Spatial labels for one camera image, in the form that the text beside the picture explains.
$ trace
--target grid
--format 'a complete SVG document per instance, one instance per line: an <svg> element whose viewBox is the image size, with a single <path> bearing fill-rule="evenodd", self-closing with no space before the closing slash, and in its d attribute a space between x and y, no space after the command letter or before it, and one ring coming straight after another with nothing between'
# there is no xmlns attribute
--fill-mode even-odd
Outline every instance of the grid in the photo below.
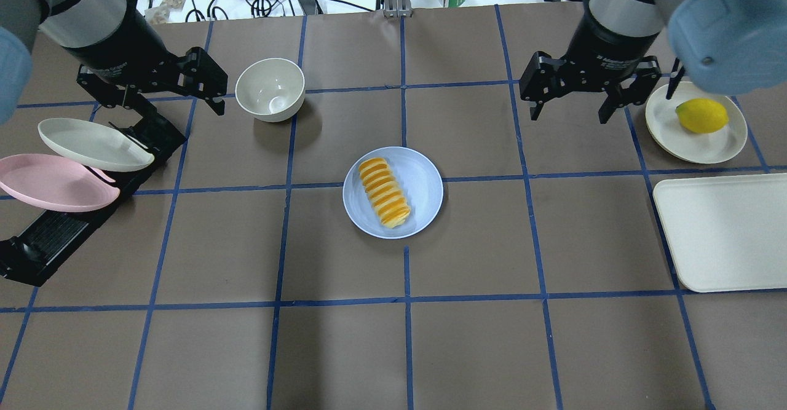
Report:
<svg viewBox="0 0 787 410"><path fill-rule="evenodd" d="M635 125L632 121L632 115L629 108L625 108L624 113L627 124L630 130L631 139L637 151L638 160L641 169L638 171L588 171L588 172L562 172L562 173L542 173L531 174L528 172L528 162L526 161L525 152L523 149L523 138L520 130L520 117L517 110L517 97L515 91L515 84L517 80L512 77L512 66L509 59L508 45L505 37L505 30L503 20L500 16L500 7L494 6L495 15L497 16L497 25L500 36L500 46L503 51L507 77L504 80L497 81L481 81L481 82L450 82L450 83L433 83L433 84L414 84L408 85L405 70L405 18L400 20L400 49L401 49L401 84L398 86L371 86L371 87L351 87L351 88L331 88L331 89L317 89L307 90L307 93L342 93L342 92L374 92L380 90L391 90L399 88L401 92L401 145L407 146L408 139L408 124L407 124L407 90L408 89L423 89L435 87L462 87L462 86L487 86L487 85L506 85L511 99L511 106L514 116L515 138L519 148L521 174L520 175L486 175L477 177L445 177L444 183L463 183L463 181L522 181L524 194L526 197L526 204L528 207L529 225L531 226L531 234L535 251L535 261L537 268L537 278L539 279L539 292L538 293L522 293L522 294L487 294L487 295L444 295L444 296L413 296L411 295L410 286L410 248L405 245L402 249L402 264L403 264L403 282L404 282L404 296L397 297L384 297L384 298L360 298L360 299L344 299L344 300L320 300L320 301L283 301L282 288L283 276L286 269L285 254L287 249L287 233L290 220L290 200L292 191L294 189L315 189L326 187L341 187L340 181L335 183L292 183L292 169L293 169L293 156L295 155L295 138L296 130L298 128L298 117L292 119L290 125L290 143L289 152L287 156L287 179L284 185L269 185L269 186L221 186L221 187L204 187L204 188L191 188L181 189L180 181L183 172L184 162L186 160L186 153L188 152L189 142L187 141L180 152L178 163L177 177L173 189L148 189L148 191L138 191L137 196L153 195L153 194L171 194L172 201L169 206L169 214L166 222L165 233L163 242L160 248L160 255L154 277L154 284L150 292L148 304L105 304L104 306L34 306L36 296L39 288L35 287L32 290L30 299L26 307L2 307L0 313L16 313L23 314L22 325L20 326L16 344L10 362L6 368L5 376L3 377L2 387L0 387L0 402L8 387L9 379L14 370L14 363L20 349L20 345L25 337L25 330L28 326L29 318L33 313L43 312L99 312L99 311L146 311L145 325L143 328L143 336L140 341L140 349L138 349L138 357L135 365L134 377L132 382L132 391L129 396L129 409L135 407L135 396L138 388L138 381L140 381L141 365L146 354L146 343L149 334L150 322L152 315L155 311L159 310L186 310L186 309L247 309L248 307L267 307L273 311L272 322L272 337L270 345L270 362L268 367L267 377L267 408L272 407L272 394L273 386L275 383L275 366L276 355L279 335L279 317L283 307L325 307L325 306L354 306L355 304L388 304L388 303L403 303L405 305L405 356L406 356L406 371L407 371L407 403L408 408L415 408L414 401L414 385L413 385L413 318L411 318L411 306L416 303L428 302L452 302L452 301L515 301L515 300L536 300L542 302L543 319L545 324L545 340L548 346L548 357L552 371L552 382L554 387L556 406L559 409L563 408L563 399L560 390L560 373L558 371L557 357L560 355L557 352L553 340L553 327L550 316L549 301L555 299L578 299L578 298L626 298L626 297L675 297L677 298L680 308L681 318L685 326L686 339L689 343L691 350L692 360L697 371L697 380L700 383L700 388L703 393L703 399L707 408L714 408L712 396L708 391L706 384L705 374L703 373L702 363L700 356L697 352L697 346L694 341L694 334L692 334L692 324L689 319L689 314L686 310L684 297L686 295L696 295L700 293L691 292L681 288L678 283L677 275L675 273L674 264L672 262L669 249L666 245L666 238L663 233L663 228L660 219L655 215L657 220L658 232L660 233L661 243L666 253L666 261L671 272L672 289L669 290L630 290L630 291L597 291L597 292L576 292L576 293L551 293L548 292L545 281L544 268L542 264L542 255L540 255L540 242L539 242L539 228L537 225L537 218L539 212L534 208L531 181L540 178L585 178L585 177L605 177L605 176L626 176L626 175L641 175L644 178L644 183L647 187L649 194L651 208L655 212L655 202L652 196L652 183L650 175L677 175L689 173L717 173L717 172L742 172L742 171L759 171L770 173L772 171L787 170L787 166L769 166L765 161L762 151L755 139L754 133L749 128L749 140L755 149L756 155L759 159L759 167L711 167L711 168L689 168L689 169L668 169L668 170L650 170L647 168L646 160L644 160L643 152L641 150L640 141ZM309 19L304 16L303 23L301 24L301 37L298 50L298 65L303 66L304 55L304 41L306 41L306 28ZM208 35L205 40L205 50L210 46L211 36L213 34L213 22L208 27ZM229 94L227 97L232 98L234 94ZM188 126L186 127L186 137L188 138L191 133L192 121L194 119L194 110L197 105L197 100L188 97L159 97L150 98L151 101L179 101L191 100L191 110L189 110ZM61 106L92 106L90 121L95 118L96 111L100 107L94 101L78 101L78 102L64 102L64 103L51 103L51 104L22 104L20 108L42 108L42 107L61 107ZM273 301L252 301L252 302L222 302L222 303L200 303L200 304L161 304L157 303L157 290L160 281L160 275L163 264L165 262L165 254L167 250L169 233L172 228L172 220L175 215L175 206L177 204L179 194L196 194L197 192L224 192L224 191L285 191L285 206L283 224L281 230L281 245L279 250L279 269L276 279L275 300ZM9 200L11 197L2 196L0 200ZM781 290L768 290L768 292L787 292L787 289Z"/></svg>

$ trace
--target pink plate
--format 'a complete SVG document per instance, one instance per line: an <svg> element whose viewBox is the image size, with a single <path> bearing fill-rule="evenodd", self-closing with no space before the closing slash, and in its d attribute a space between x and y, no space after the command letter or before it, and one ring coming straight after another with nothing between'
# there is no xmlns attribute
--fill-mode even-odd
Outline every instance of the pink plate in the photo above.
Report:
<svg viewBox="0 0 787 410"><path fill-rule="evenodd" d="M0 188L21 202L53 211L97 210L121 194L76 161L40 154L0 160Z"/></svg>

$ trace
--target white plate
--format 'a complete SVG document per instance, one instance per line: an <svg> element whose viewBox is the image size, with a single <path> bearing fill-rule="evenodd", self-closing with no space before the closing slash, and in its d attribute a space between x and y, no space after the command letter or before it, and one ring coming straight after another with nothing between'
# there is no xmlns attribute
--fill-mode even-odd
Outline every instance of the white plate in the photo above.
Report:
<svg viewBox="0 0 787 410"><path fill-rule="evenodd" d="M675 108L694 98L720 102L730 122L714 133L692 133L681 126ZM746 144L748 129L740 109L728 97L700 90L694 83L681 81L672 99L666 99L666 85L656 89L647 99L644 118L647 130L664 150L681 160L698 164L716 164L736 156Z"/></svg>
<svg viewBox="0 0 787 410"><path fill-rule="evenodd" d="M39 135L51 150L103 171L131 172L148 167L154 156L112 127L81 119L50 118Z"/></svg>
<svg viewBox="0 0 787 410"><path fill-rule="evenodd" d="M363 161L378 156L388 161L411 209L408 219L393 229L380 223L366 192L363 191L363 183L358 173L358 166ZM417 234L435 219L442 205L442 178L435 164L421 153L405 147L383 147L366 153L352 164L345 178L342 198L349 219L360 230L382 239L400 239Z"/></svg>
<svg viewBox="0 0 787 410"><path fill-rule="evenodd" d="M668 179L653 197L686 287L787 287L787 174Z"/></svg>

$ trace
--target plate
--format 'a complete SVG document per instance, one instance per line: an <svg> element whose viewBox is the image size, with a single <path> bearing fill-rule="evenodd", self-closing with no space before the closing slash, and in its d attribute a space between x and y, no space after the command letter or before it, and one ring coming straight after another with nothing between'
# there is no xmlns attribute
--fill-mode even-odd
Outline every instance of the plate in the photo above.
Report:
<svg viewBox="0 0 787 410"><path fill-rule="evenodd" d="M653 189L680 281L696 292L787 287L787 174L668 179Z"/></svg>
<svg viewBox="0 0 787 410"><path fill-rule="evenodd" d="M39 135L58 155L105 171L138 171L154 161L153 155L128 136L95 122L44 119L39 123Z"/></svg>
<svg viewBox="0 0 787 410"><path fill-rule="evenodd" d="M121 194L120 189L96 178L82 164L62 156L34 153L0 160L0 188L29 205L70 212L106 207Z"/></svg>
<svg viewBox="0 0 787 410"><path fill-rule="evenodd" d="M378 156L388 161L411 209L408 219L393 229L380 223L358 173L358 166L363 161ZM401 239L424 230L435 219L442 206L442 178L435 164L421 153L406 147L383 147L366 153L352 164L345 178L342 197L349 219L360 230L382 239Z"/></svg>
<svg viewBox="0 0 787 410"><path fill-rule="evenodd" d="M716 164L734 158L746 144L748 129L740 109L728 97L700 90L694 83L681 81L671 100L666 99L667 85L656 89L647 99L644 118L647 130L664 150L681 160L697 164ZM730 122L714 133L694 133L678 121L675 108L694 98L720 102Z"/></svg>

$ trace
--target rectangular tray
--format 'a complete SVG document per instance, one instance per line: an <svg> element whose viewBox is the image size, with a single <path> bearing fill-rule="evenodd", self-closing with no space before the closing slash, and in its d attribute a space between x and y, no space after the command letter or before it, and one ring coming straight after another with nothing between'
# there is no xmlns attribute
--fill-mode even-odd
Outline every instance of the rectangular tray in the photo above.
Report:
<svg viewBox="0 0 787 410"><path fill-rule="evenodd" d="M787 287L787 174L669 179L653 197L686 287Z"/></svg>

